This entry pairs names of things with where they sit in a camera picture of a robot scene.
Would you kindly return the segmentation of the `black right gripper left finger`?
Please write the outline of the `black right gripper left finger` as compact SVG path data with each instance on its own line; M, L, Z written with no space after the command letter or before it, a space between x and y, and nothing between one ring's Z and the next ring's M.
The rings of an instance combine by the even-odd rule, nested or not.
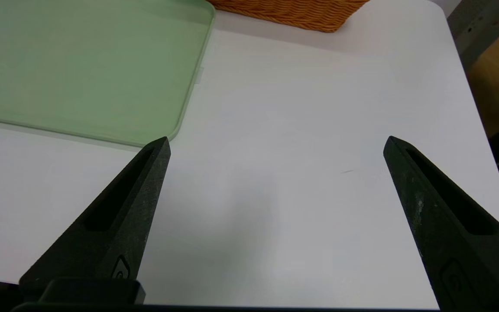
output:
M25 297L58 278L136 279L170 156L166 137L144 146L23 274Z

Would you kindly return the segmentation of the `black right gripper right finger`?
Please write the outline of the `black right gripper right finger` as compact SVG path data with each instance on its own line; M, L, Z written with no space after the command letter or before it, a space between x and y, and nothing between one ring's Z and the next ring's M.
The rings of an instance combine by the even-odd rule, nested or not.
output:
M410 143L383 149L441 309L499 309L499 222Z

